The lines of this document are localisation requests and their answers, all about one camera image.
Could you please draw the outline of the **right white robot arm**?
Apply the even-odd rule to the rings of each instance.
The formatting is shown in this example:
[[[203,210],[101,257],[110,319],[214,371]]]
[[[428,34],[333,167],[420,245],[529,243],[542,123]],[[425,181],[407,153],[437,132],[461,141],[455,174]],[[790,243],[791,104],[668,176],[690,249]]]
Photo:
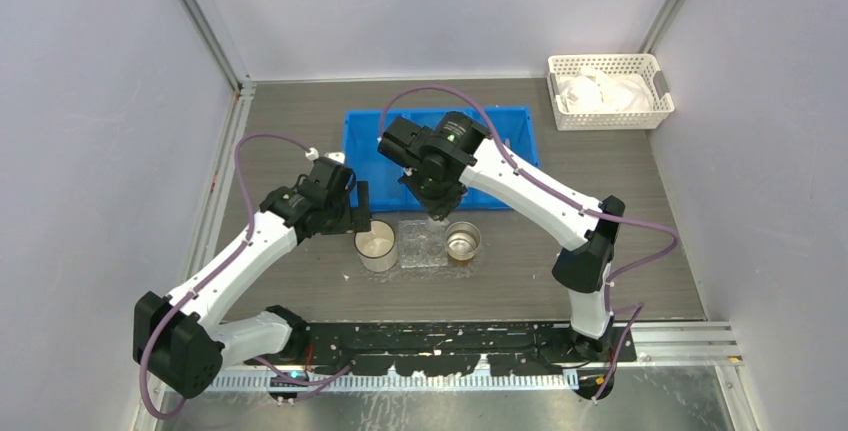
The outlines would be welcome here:
[[[460,112],[445,114],[433,128],[397,117],[381,132],[378,151],[402,168],[400,183],[433,220],[446,219],[474,189],[552,236],[561,247],[552,274],[571,303],[572,351],[591,362],[610,349],[604,281],[617,225],[600,219],[604,201],[556,181],[508,149],[488,121]]]

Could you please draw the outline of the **white plastic basket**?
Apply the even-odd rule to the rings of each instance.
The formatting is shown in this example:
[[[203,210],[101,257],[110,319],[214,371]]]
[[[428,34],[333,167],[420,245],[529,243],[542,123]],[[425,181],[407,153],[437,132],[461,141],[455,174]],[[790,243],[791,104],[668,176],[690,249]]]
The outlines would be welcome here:
[[[560,131],[653,130],[675,111],[652,54],[554,55],[547,65]]]

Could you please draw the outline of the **steel cup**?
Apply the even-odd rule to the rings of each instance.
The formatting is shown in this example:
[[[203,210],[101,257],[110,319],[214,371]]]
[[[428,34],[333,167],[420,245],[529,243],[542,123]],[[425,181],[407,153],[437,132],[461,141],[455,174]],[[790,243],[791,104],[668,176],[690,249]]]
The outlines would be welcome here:
[[[448,257],[457,262],[469,262],[478,254],[482,244],[480,230],[470,222],[455,222],[448,226],[445,248]]]

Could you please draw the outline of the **blue three-compartment bin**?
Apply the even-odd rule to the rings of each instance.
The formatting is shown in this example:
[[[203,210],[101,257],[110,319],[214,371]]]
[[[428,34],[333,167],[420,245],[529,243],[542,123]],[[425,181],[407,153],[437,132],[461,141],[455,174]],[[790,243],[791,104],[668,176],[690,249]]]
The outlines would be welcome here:
[[[448,111],[459,111],[484,123],[473,108],[401,108],[388,112],[386,124],[403,117],[417,125],[434,128]],[[526,106],[485,107],[504,145],[524,161],[539,166],[532,113]],[[422,211],[424,208],[410,191],[398,183],[401,168],[378,153],[377,127],[380,109],[347,111],[343,129],[343,152],[358,180],[369,184],[373,212]],[[463,197],[459,210],[503,210],[507,205],[476,189]]]

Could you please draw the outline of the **white-inside mug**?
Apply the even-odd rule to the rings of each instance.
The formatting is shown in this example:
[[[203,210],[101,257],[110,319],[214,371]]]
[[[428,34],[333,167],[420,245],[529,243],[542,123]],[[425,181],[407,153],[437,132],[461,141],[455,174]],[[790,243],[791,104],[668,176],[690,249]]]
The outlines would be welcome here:
[[[368,230],[355,233],[354,247],[361,263],[370,272],[384,273],[398,260],[396,233],[382,220],[372,220]]]

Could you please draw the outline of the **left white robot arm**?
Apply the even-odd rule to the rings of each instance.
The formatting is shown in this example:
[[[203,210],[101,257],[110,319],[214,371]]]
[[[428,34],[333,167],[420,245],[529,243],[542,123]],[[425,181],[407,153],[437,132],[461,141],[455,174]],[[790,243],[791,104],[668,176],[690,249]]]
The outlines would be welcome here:
[[[276,261],[315,235],[364,230],[367,201],[350,204],[352,191],[366,191],[341,152],[313,160],[308,174],[267,195],[253,222],[206,267],[163,296],[144,294],[134,307],[133,358],[186,399],[201,394],[218,373],[257,356],[284,365],[305,358],[307,322],[270,306],[258,315],[225,322],[239,297]]]

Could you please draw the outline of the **clear acrylic toothbrush holder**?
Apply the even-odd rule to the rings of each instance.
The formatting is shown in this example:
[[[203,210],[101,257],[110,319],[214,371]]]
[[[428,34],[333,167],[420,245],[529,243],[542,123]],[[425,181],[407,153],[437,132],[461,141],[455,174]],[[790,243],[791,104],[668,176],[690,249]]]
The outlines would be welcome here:
[[[446,266],[446,230],[449,222],[402,220],[398,224],[399,265],[402,269]]]

